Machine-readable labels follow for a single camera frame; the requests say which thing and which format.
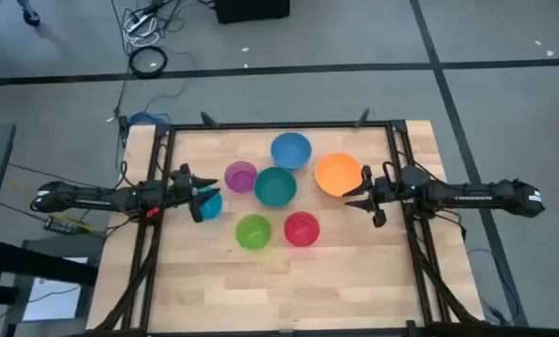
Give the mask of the black furniture beam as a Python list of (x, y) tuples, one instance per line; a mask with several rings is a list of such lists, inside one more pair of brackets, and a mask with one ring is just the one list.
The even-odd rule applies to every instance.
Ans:
[(0, 271), (93, 286), (97, 267), (0, 242)]

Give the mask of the small purple plastic bowl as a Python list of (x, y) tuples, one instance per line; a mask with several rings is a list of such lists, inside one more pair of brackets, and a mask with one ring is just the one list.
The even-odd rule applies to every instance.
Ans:
[(236, 161), (225, 170), (225, 183), (229, 189), (237, 193), (249, 193), (254, 189), (257, 169), (247, 161)]

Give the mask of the black metal table frame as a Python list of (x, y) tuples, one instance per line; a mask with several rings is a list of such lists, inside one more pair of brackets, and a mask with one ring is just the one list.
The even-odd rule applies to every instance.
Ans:
[[(284, 126), (270, 130), (178, 131), (171, 167), (189, 163), (194, 173), (219, 178), (223, 212), (196, 224), (185, 206), (164, 213), (154, 277), (148, 332), (296, 332), (404, 328), (424, 323), (402, 209), (383, 206), (388, 223), (375, 228), (371, 214), (347, 207), (318, 187), (315, 168), (325, 154), (343, 152), (371, 166), (375, 176), (390, 158), (386, 127)], [(252, 194), (236, 194), (223, 181), (226, 166), (245, 160), (257, 169), (273, 165), (272, 140), (288, 131), (302, 132), (313, 145), (311, 162), (294, 171), (298, 191), (282, 209), (261, 205)], [(311, 247), (291, 245), (283, 234), (285, 219), (306, 211), (321, 232)], [(262, 250), (243, 249), (235, 227), (243, 216), (259, 213), (272, 224)], [(438, 265), (445, 283), (468, 312), (484, 318), (460, 230), (436, 218), (430, 222)], [(106, 241), (87, 320), (101, 324), (122, 296), (130, 274), (136, 225), (118, 229)]]

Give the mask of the small red plastic bowl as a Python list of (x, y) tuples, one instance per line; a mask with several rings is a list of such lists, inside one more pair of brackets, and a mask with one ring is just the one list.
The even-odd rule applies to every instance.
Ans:
[(287, 240), (298, 247), (310, 246), (318, 239), (320, 225), (309, 212), (294, 212), (284, 223)]

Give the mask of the black box on floor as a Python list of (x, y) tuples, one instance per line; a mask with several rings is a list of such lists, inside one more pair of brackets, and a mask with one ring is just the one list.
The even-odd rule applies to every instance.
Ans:
[(223, 24), (282, 19), (290, 14), (290, 0), (214, 0), (213, 9)]

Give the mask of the white board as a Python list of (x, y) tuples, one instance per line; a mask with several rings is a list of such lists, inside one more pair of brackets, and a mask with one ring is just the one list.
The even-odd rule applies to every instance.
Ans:
[(80, 294), (80, 285), (37, 278), (32, 284), (22, 321), (74, 318)]

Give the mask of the large orange plastic bowl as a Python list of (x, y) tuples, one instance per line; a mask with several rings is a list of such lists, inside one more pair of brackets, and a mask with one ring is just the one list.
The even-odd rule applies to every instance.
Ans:
[(341, 197), (362, 182), (361, 164), (350, 154), (333, 153), (322, 156), (316, 164), (317, 185), (327, 194)]

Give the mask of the small green plastic bowl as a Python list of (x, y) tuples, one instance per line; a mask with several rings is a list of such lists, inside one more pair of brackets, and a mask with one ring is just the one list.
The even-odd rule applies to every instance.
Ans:
[(270, 241), (272, 226), (269, 220), (259, 214), (243, 217), (235, 228), (238, 244), (247, 250), (260, 250)]

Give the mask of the large blue plastic bowl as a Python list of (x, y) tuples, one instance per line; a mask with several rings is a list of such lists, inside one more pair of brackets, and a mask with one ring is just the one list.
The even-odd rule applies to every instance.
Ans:
[(284, 169), (304, 167), (312, 155), (312, 145), (300, 133), (286, 132), (277, 136), (271, 144), (271, 157), (274, 163)]

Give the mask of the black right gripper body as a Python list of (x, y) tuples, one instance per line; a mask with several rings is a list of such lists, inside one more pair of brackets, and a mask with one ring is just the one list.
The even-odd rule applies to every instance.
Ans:
[(396, 175), (390, 174), (389, 164), (382, 165), (383, 175), (373, 178), (373, 173), (368, 165), (364, 165), (361, 170), (362, 180), (373, 182), (373, 188), (365, 192), (366, 199), (371, 199), (375, 203), (375, 209), (379, 209), (379, 204), (397, 200), (400, 193), (400, 182)]

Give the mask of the large teal plastic bowl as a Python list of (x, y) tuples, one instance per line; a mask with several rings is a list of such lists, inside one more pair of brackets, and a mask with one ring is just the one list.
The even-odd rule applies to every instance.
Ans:
[(255, 179), (254, 192), (263, 205), (282, 208), (295, 197), (297, 181), (294, 175), (284, 168), (265, 168)]

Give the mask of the grey power strip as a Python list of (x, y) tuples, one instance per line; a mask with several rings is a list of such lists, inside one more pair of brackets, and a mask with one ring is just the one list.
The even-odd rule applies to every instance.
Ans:
[(133, 34), (139, 30), (145, 23), (149, 22), (154, 17), (153, 13), (143, 14), (140, 16), (131, 15), (124, 25), (124, 30), (128, 34)]

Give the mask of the small black electronics box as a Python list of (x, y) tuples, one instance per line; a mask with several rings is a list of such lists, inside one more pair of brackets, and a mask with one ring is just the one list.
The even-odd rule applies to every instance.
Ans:
[(63, 234), (63, 235), (78, 235), (81, 234), (80, 229), (73, 224), (61, 221), (52, 216), (49, 216), (44, 222), (43, 228), (46, 231)]

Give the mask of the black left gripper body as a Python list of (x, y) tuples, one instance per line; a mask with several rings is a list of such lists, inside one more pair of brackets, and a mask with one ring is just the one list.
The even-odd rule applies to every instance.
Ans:
[(188, 164), (181, 164), (178, 170), (169, 174), (171, 186), (169, 187), (169, 205), (180, 206), (193, 201), (195, 187), (192, 182), (193, 175)]

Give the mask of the small light blue plastic bowl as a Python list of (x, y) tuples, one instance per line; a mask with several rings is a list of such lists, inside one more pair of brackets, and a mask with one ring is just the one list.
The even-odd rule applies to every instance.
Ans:
[(221, 213), (223, 208), (223, 199), (219, 192), (215, 193), (205, 203), (203, 203), (199, 210), (204, 221), (213, 220)]

